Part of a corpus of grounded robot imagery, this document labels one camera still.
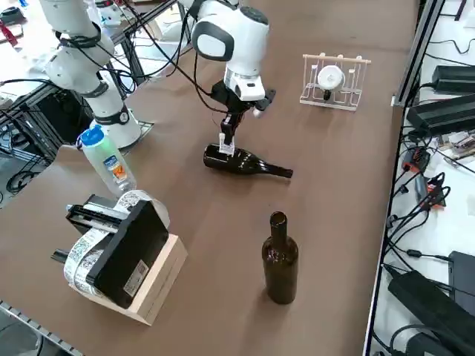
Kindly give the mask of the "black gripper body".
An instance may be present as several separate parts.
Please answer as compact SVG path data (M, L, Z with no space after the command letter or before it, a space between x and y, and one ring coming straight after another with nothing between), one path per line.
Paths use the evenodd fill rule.
M224 82L217 82L212 86L211 98L225 105L228 113L243 113L255 106L253 101L241 101L232 90L226 87Z

